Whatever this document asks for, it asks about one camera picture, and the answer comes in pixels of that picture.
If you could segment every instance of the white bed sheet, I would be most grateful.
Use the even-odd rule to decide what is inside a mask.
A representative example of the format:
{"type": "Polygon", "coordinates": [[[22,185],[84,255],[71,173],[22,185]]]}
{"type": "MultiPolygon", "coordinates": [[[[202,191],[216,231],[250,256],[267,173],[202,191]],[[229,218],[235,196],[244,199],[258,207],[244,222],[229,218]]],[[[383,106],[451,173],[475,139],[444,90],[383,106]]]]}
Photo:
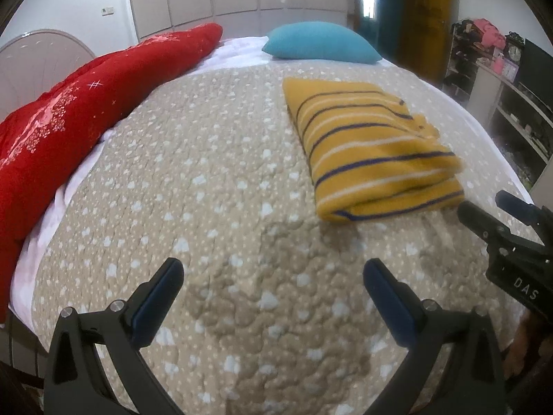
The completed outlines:
{"type": "MultiPolygon", "coordinates": [[[[271,55],[261,51],[266,42],[267,37],[243,37],[227,40],[189,74],[199,74],[221,68],[262,65],[277,60],[273,59],[271,55]]],[[[383,67],[395,67],[394,64],[386,59],[380,61],[379,65],[383,67]]],[[[466,119],[475,135],[492,147],[496,156],[504,163],[505,171],[510,175],[513,183],[515,183],[524,196],[526,202],[532,202],[530,195],[522,186],[514,170],[503,158],[489,135],[476,119],[446,94],[428,83],[425,84],[435,91],[437,98],[444,98],[449,101],[460,116],[466,119]]],[[[36,224],[29,236],[27,236],[12,279],[10,288],[10,309],[12,309],[12,312],[33,331],[31,308],[32,295],[34,293],[35,280],[40,261],[46,252],[48,244],[56,233],[57,228],[62,222],[67,206],[73,198],[73,195],[100,158],[106,141],[112,134],[113,129],[107,130],[101,137],[100,142],[81,163],[68,182],[57,189],[54,200],[44,213],[42,219],[36,224]]]]}

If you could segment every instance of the clock face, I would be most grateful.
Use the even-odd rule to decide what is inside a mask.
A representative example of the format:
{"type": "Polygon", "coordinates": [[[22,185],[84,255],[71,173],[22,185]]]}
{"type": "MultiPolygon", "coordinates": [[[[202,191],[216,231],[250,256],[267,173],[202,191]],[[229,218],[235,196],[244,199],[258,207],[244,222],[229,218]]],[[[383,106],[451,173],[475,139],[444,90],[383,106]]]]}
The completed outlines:
{"type": "Polygon", "coordinates": [[[519,47],[515,45],[511,45],[509,47],[509,57],[514,60],[515,62],[518,62],[521,60],[521,50],[519,47]]]}

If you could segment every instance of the clock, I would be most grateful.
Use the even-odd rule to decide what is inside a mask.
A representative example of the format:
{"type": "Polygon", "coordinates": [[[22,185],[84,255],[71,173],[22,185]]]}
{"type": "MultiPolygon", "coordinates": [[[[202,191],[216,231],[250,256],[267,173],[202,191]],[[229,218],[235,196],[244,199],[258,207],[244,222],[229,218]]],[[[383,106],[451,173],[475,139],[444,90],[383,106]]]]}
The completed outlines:
{"type": "Polygon", "coordinates": [[[521,63],[522,52],[524,49],[524,39],[517,33],[510,32],[505,37],[505,49],[503,50],[505,58],[515,65],[521,63]]]}

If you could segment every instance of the metal screw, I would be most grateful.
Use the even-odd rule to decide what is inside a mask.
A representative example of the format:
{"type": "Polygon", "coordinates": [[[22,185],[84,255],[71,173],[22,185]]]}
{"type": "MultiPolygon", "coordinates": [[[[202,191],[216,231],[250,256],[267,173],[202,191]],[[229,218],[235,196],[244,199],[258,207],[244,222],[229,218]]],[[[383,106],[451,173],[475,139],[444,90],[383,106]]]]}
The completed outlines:
{"type": "Polygon", "coordinates": [[[422,307],[424,307],[426,310],[430,312],[434,312],[435,310],[440,307],[437,302],[435,302],[433,299],[425,299],[422,302],[422,307]]]}
{"type": "Polygon", "coordinates": [[[62,309],[60,315],[62,316],[62,318],[67,318],[72,313],[73,313],[73,308],[72,307],[64,307],[62,309]]]}
{"type": "Polygon", "coordinates": [[[113,312],[119,312],[121,309],[123,309],[123,307],[125,307],[125,301],[122,301],[121,299],[116,299],[110,304],[110,309],[113,312]]]}
{"type": "Polygon", "coordinates": [[[480,316],[486,316],[488,314],[488,309],[486,309],[484,306],[476,306],[475,312],[480,316]]]}

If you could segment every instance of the light switch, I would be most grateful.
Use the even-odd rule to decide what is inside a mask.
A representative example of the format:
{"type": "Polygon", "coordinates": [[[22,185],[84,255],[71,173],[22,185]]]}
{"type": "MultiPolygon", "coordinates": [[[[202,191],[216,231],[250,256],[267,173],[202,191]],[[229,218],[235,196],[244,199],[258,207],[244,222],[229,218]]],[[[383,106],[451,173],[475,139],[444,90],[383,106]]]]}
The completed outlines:
{"type": "Polygon", "coordinates": [[[102,16],[104,15],[113,15],[115,10],[110,6],[109,8],[102,8],[102,16]]]}

